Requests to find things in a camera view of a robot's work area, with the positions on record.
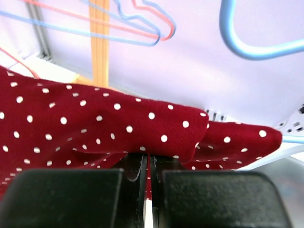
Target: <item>folded fabric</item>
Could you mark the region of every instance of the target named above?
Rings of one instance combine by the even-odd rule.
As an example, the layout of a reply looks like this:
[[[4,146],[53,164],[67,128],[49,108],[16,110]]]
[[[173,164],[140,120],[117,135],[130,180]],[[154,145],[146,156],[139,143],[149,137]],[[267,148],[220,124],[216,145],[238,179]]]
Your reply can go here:
[[[26,169],[111,168],[129,152],[173,157],[192,170],[237,169],[282,140],[269,127],[209,122],[193,107],[3,67],[0,79],[0,197]]]

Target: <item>red polka dot fabric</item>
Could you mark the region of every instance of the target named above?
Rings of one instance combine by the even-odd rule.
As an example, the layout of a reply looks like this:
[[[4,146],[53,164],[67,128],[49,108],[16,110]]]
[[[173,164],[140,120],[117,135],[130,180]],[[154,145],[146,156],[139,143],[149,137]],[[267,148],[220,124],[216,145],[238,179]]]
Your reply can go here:
[[[173,157],[190,170],[238,169],[282,140],[269,127],[210,122],[197,108],[3,67],[0,79],[0,197],[26,169],[106,169],[129,152]]]

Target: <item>white panel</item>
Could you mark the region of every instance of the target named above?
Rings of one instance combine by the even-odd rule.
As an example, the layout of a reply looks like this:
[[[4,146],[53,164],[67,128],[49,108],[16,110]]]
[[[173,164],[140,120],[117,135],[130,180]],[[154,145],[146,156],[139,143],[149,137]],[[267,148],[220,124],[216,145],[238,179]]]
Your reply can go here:
[[[43,1],[88,15],[88,7],[76,0]],[[111,42],[111,85],[145,97],[215,110],[251,124],[274,125],[303,103],[304,53],[265,61],[241,59],[226,48],[220,36],[220,0],[153,1],[175,19],[176,34],[155,47]],[[128,13],[134,12],[130,2],[123,5]],[[239,0],[235,29],[251,45],[304,38],[303,9],[304,1]],[[44,18],[89,31],[87,22],[47,10]],[[166,28],[163,32],[168,31],[163,22],[155,21]],[[111,34],[125,36],[113,29]],[[49,31],[49,38],[57,62],[74,66],[77,72],[92,72],[89,38],[55,31]]]
[[[0,9],[29,18],[25,3],[16,0],[0,0]],[[19,57],[38,54],[39,44],[32,25],[0,16],[0,46]],[[14,60],[0,52],[0,64],[9,67]]]

